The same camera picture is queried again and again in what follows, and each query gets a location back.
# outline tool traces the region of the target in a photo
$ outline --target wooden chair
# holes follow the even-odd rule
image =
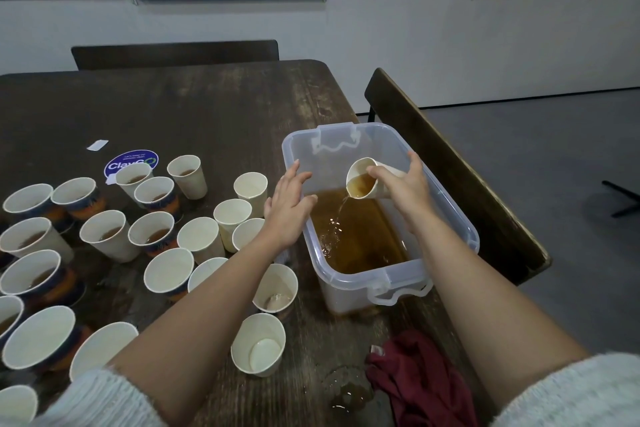
[[[195,66],[253,61],[278,61],[278,42],[219,41],[127,44],[125,46],[74,46],[78,69]]]
[[[418,107],[377,68],[364,92],[383,123],[394,127],[449,192],[480,235],[479,255],[514,284],[551,265],[551,257]]]

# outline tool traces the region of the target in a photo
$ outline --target wet table surface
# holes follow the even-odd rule
[[[55,187],[89,176],[109,206],[133,223],[143,211],[118,186],[106,185],[107,162],[129,150],[150,149],[159,156],[154,175],[166,176],[173,158],[195,154],[202,159],[209,192],[199,201],[181,196],[185,217],[179,226],[212,216],[216,204],[236,197],[233,182],[244,172],[265,174],[271,194],[285,171],[282,140],[292,131],[357,122],[327,66],[313,60],[4,75],[0,101],[2,199],[25,185]],[[99,151],[86,149],[98,139],[109,142]],[[115,264],[82,244],[77,232],[76,225],[65,238],[76,251],[72,267],[88,286],[73,307],[79,321],[92,330],[129,321],[143,331],[169,307],[143,284],[149,258]],[[384,394],[357,408],[349,408],[346,400],[349,393],[370,395],[364,375],[370,346],[408,328],[436,342],[466,379],[480,422],[489,422],[494,407],[435,290],[394,307],[336,318],[324,306],[304,239],[285,255],[300,290],[285,323],[287,345],[277,373],[249,377],[229,357],[212,378],[194,424],[393,425]],[[68,386],[68,375],[0,372],[0,387],[19,383],[34,386],[42,411]]]

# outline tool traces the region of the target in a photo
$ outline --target white fuzzy sweater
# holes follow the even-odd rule
[[[20,423],[0,421],[0,425]],[[164,422],[146,396],[103,369],[82,375],[31,425],[160,427]],[[599,355],[557,371],[513,400],[493,425],[638,426],[640,357]]]

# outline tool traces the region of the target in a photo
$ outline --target dark red rag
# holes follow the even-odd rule
[[[367,355],[367,378],[389,395],[398,427],[477,427],[471,391],[431,339],[404,331],[383,348]]]

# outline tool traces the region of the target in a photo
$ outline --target hand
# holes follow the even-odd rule
[[[299,167],[300,161],[296,160],[278,181],[273,197],[268,197],[264,204],[265,221],[260,233],[274,240],[280,251],[298,240],[309,213],[318,201],[315,194],[300,200],[302,184],[311,177],[311,172],[296,176]]]
[[[433,207],[429,197],[429,184],[422,172],[422,161],[415,152],[409,152],[409,158],[411,166],[404,177],[394,176],[381,165],[370,165],[367,172],[387,186],[397,210],[404,217],[409,231],[413,233],[420,216],[432,212]]]

